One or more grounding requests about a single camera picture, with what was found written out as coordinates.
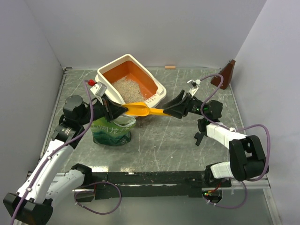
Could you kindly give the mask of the yellow plastic litter scoop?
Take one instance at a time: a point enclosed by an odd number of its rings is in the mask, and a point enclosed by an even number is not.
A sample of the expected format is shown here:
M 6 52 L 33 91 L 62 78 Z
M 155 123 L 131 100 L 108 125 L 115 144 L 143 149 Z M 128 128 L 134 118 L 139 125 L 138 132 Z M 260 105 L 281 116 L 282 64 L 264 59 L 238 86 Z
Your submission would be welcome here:
M 163 109 L 150 108 L 144 102 L 123 104 L 122 106 L 127 108 L 125 114 L 129 116 L 137 116 L 137 117 L 146 117 L 149 115 L 169 116 L 168 114 L 164 113 Z

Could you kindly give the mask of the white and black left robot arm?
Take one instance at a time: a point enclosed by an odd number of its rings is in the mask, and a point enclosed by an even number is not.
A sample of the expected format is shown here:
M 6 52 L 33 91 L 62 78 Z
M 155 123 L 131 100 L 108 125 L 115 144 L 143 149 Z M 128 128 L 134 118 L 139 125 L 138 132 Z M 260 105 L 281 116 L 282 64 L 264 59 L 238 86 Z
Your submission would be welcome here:
M 85 103 L 79 95 L 69 96 L 59 124 L 37 167 L 15 194 L 7 193 L 3 199 L 12 220 L 29 225 L 45 225 L 59 200 L 77 187 L 90 187 L 92 169 L 82 164 L 74 165 L 56 184 L 52 182 L 93 121 L 100 118 L 113 121 L 127 111 L 126 107 L 111 101 L 106 95 L 90 99 L 89 103 Z

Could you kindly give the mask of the green litter bag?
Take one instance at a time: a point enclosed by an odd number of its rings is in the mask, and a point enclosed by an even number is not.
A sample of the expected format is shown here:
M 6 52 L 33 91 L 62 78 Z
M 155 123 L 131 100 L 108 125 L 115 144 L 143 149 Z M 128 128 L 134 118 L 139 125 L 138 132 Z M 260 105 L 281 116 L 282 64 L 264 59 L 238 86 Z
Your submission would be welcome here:
M 93 142 L 107 146 L 122 146 L 131 141 L 131 129 L 135 126 L 135 117 L 120 116 L 108 122 L 105 118 L 93 121 L 90 130 L 92 131 Z

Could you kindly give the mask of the black bag clip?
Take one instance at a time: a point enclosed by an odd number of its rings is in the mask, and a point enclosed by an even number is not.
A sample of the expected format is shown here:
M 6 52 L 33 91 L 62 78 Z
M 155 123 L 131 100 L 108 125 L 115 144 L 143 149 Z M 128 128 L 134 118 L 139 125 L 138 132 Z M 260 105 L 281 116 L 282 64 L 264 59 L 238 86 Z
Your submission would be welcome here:
M 204 136 L 207 135 L 207 129 L 206 129 L 206 126 L 207 126 L 207 121 L 205 118 L 203 119 L 199 119 L 197 121 L 197 125 L 198 125 L 198 130 L 199 132 L 197 132 L 194 136 L 194 138 L 196 139 L 196 146 L 199 146 L 200 143 L 202 142 Z

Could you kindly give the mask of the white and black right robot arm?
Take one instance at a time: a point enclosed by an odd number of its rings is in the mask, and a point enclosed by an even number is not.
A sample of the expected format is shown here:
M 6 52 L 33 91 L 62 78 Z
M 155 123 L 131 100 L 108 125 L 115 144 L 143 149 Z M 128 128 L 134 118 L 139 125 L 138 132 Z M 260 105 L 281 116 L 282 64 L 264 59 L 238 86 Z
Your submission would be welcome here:
M 245 135 L 232 128 L 226 128 L 221 122 L 223 104 L 216 100 L 203 103 L 183 90 L 173 100 L 163 105 L 163 112 L 182 119 L 188 113 L 203 116 L 197 121 L 198 132 L 195 134 L 196 145 L 200 145 L 206 136 L 229 150 L 229 161 L 206 166 L 205 183 L 216 186 L 222 179 L 237 181 L 256 180 L 269 172 L 267 157 L 260 138 L 256 135 Z

